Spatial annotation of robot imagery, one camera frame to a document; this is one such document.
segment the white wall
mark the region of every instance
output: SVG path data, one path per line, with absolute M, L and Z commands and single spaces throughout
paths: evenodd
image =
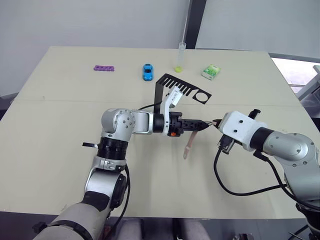
M 207 0 L 196 47 L 320 58 L 320 0 Z
M 177 48 L 189 0 L 1 0 L 0 96 L 19 92 L 49 46 Z

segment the blue toy car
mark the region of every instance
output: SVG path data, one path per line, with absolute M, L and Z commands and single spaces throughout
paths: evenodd
M 142 78 L 145 81 L 151 81 L 152 79 L 154 79 L 154 68 L 151 64 L 146 63 L 145 65 L 143 65 Z

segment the gray wall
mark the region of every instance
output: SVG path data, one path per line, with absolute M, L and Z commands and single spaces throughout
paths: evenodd
M 189 0 L 1 0 L 0 96 L 20 91 L 49 46 L 176 48 L 188 6 Z
M 320 58 L 320 1 L 207 0 L 196 47 Z

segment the purple toe separator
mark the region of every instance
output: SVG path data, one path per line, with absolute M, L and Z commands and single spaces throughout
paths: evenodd
M 100 65 L 95 65 L 93 68 L 95 71 L 107 71 L 107 72 L 114 72 L 115 67 L 114 66 L 100 66 Z

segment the table surface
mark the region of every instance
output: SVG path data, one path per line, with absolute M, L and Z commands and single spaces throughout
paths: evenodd
M 174 73 L 174 49 L 51 47 L 0 121 L 0 210 L 59 214 L 80 202 L 108 108 L 152 104 L 156 80 L 172 74 L 210 92 L 207 104 L 182 97 L 174 111 L 184 118 L 212 120 L 226 112 L 248 114 L 284 133 L 302 133 L 320 144 L 320 134 L 267 53 L 187 50 L 185 70 Z M 142 66 L 155 79 L 142 80 Z M 200 76 L 209 64 L 221 67 L 213 81 Z M 114 65 L 115 72 L 94 71 Z M 199 132 L 186 160 L 181 137 L 133 135 L 127 149 L 131 194 L 126 216 L 217 219 L 302 218 L 281 190 L 254 196 L 224 192 L 213 174 L 221 133 Z M 283 170 L 274 159 L 280 174 Z M 218 171 L 235 192 L 276 185 L 272 170 L 241 146 L 221 155 Z M 112 212 L 121 213 L 122 207 Z

